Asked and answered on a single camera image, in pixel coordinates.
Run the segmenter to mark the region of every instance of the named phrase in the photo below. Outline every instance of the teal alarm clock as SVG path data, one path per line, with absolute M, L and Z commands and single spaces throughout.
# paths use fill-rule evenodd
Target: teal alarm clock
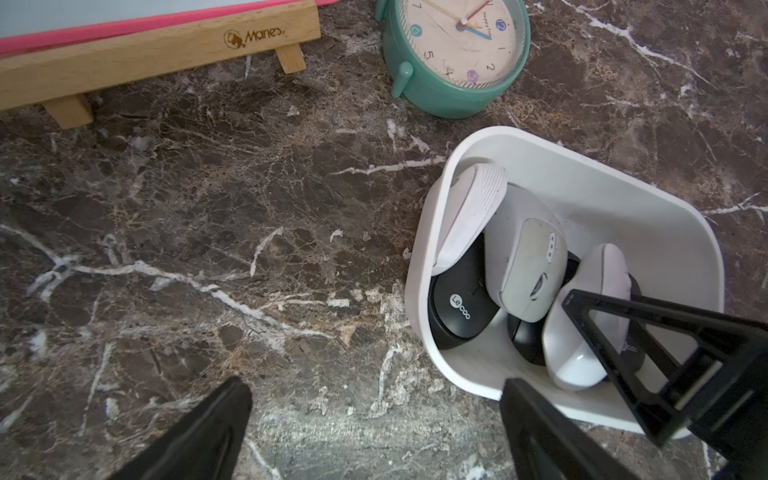
M 392 96 L 437 117 L 487 107 L 523 69 L 531 24 L 523 0 L 377 0 Z

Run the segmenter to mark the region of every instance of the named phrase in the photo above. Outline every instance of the clock hand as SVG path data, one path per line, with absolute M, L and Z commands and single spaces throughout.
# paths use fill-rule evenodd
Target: clock hand
M 458 40 L 456 40 L 456 39 L 454 38 L 454 36 L 453 36 L 453 35 L 450 35 L 450 34 L 448 33 L 448 31 L 447 31 L 447 30 L 445 30 L 445 29 L 442 27 L 442 25 L 440 25 L 440 24 L 437 22 L 437 20 L 435 20 L 435 19 L 434 19 L 434 18 L 433 18 L 433 17 L 432 17 L 432 16 L 431 16 L 429 13 L 427 13 L 427 12 L 424 12 L 424 13 L 427 15 L 427 17 L 428 17 L 430 20 L 432 20 L 432 23 L 434 23 L 434 24 L 435 24 L 435 27 L 437 27 L 437 28 L 439 28 L 440 30 L 442 30 L 442 32 L 443 32 L 443 33 L 445 33 L 445 35 L 446 35 L 448 38 L 450 38 L 450 39 L 451 39 L 451 41 L 452 41 L 453 43 L 455 43 L 455 44 L 456 44 L 456 46 L 457 46 L 457 47 L 459 47 L 460 49 L 462 49 L 463 51 L 471 51 L 471 52 L 474 52 L 474 53 L 479 53 L 480 51 L 482 51 L 480 48 L 477 48 L 477 49 L 474 49 L 474 48 L 466 48 L 464 45 L 462 45 L 462 44 L 461 44 L 461 42 L 459 42 Z
M 480 11 L 481 11 L 483 8 L 485 8 L 485 6 L 486 6 L 486 5 L 488 5 L 489 3 L 491 3 L 491 0 L 485 0 L 485 3 L 483 3 L 482 5 L 480 5 L 480 6 L 478 7 L 478 9 L 477 9 L 477 10 L 475 10 L 474 12 L 472 12 L 471 14 L 469 14 L 469 16 L 468 16 L 468 17 L 464 17 L 464 18 L 462 18 L 462 19 L 461 19 L 461 20 L 459 20 L 458 22 L 459 22 L 460 24 L 462 24 L 462 27 L 465 27 L 465 26 L 467 26 L 467 24 L 469 23 L 469 19 L 470 19 L 470 18 L 472 18 L 472 17 L 474 17 L 474 16 L 475 16 L 475 15 L 477 15 L 478 13 L 480 13 Z
M 446 14 L 447 16 L 449 16 L 451 18 L 454 18 L 457 21 L 461 21 L 462 20 L 462 18 L 459 17 L 457 14 L 455 14 L 453 12 L 449 12 L 448 10 L 445 10 L 443 7 L 441 7 L 440 5 L 437 5 L 434 2 L 431 2 L 430 0 L 424 0 L 424 3 L 426 3 L 427 5 L 432 6 L 433 8 L 435 8 L 435 9 L 437 9 L 439 11 L 441 11 L 442 13 Z M 469 23 L 467 24 L 467 26 L 472 27 L 472 28 L 480 28 L 477 25 L 472 25 L 472 24 L 469 24 Z
M 466 27 L 462 26 L 461 22 L 457 23 L 456 24 L 456 30 L 459 30 L 459 31 L 469 30 L 472 33 L 474 33 L 475 35 L 480 35 L 481 37 L 485 38 L 486 40 L 493 40 L 493 38 L 491 38 L 491 35 L 486 35 L 486 34 L 484 34 L 483 32 L 481 32 L 479 30 L 475 30 L 474 28 L 470 27 L 469 23 L 467 24 Z

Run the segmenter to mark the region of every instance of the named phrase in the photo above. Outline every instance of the whiteboard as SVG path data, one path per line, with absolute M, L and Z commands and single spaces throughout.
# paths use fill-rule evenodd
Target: whiteboard
M 0 38 L 268 0 L 0 0 Z

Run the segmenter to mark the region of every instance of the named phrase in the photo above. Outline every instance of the mouse scroll wheel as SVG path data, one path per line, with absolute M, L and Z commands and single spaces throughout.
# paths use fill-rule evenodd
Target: mouse scroll wheel
M 531 300 L 536 300 L 536 296 L 538 295 L 539 290 L 541 290 L 541 287 L 544 285 L 544 282 L 547 281 L 547 274 L 542 273 L 541 276 L 538 278 L 538 282 L 536 282 L 536 286 L 533 287 L 533 290 L 531 291 Z

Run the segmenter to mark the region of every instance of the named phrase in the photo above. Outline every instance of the easel leg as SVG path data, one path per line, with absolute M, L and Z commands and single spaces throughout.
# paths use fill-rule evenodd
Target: easel leg
M 45 110 L 64 129 L 90 124 L 94 120 L 93 112 L 84 95 L 55 98 L 43 104 Z
M 286 73 L 296 73 L 306 69 L 304 56 L 301 54 L 301 46 L 297 43 L 275 48 L 277 59 Z

